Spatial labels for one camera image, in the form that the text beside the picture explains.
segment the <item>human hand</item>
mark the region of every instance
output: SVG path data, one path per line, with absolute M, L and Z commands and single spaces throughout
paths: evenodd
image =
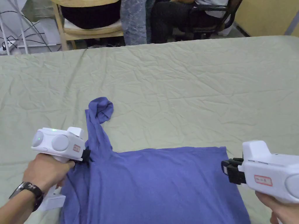
M 298 224 L 299 223 L 299 204 L 281 203 L 274 197 L 255 192 L 258 199 L 272 210 L 270 222 L 279 224 L 279 219 L 283 224 Z
M 50 155 L 40 153 L 28 164 L 23 181 L 38 186 L 46 194 L 50 187 L 62 181 L 74 166 L 74 161 L 61 163 Z

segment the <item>red label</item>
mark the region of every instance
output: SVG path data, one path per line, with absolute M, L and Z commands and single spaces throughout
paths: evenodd
M 273 186 L 272 180 L 270 177 L 254 175 L 254 180 L 258 184 L 263 184 L 263 185 L 267 185 L 267 186 L 271 186 L 271 187 Z
M 74 145 L 73 150 L 76 151 L 76 152 L 80 152 L 80 148 L 81 148 L 80 146 Z

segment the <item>gray fabric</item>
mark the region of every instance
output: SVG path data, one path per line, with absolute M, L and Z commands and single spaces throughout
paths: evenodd
M 155 0 L 122 0 L 120 19 L 126 45 L 150 43 L 150 11 Z

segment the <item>watch strap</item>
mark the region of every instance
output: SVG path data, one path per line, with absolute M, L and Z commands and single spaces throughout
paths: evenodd
M 34 204 L 33 211 L 36 211 L 44 199 L 44 193 L 41 191 L 41 189 L 38 186 L 30 182 L 24 182 L 23 189 L 29 190 L 34 194 L 35 204 Z

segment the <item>black office chair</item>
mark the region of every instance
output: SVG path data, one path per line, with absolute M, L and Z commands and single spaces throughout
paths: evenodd
M 190 11 L 190 20 L 192 21 L 193 16 L 197 16 L 202 11 L 225 11 L 222 18 L 213 17 L 207 24 L 197 26 L 190 26 L 180 28 L 181 31 L 185 32 L 184 36 L 175 36 L 176 41 L 179 40 L 197 40 L 197 39 L 209 39 L 213 33 L 218 33 L 226 28 L 229 28 L 234 20 L 236 12 L 241 4 L 242 0 L 229 0 L 228 5 L 197 5 Z M 192 33 L 193 37 L 190 38 L 188 33 Z

